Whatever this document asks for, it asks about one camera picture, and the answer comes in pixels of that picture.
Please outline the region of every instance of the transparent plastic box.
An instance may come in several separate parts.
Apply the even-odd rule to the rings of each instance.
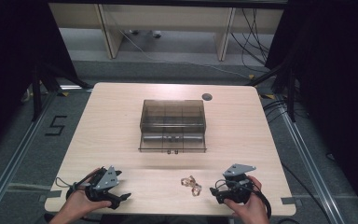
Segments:
[[[202,100],[144,100],[141,152],[205,152]]]

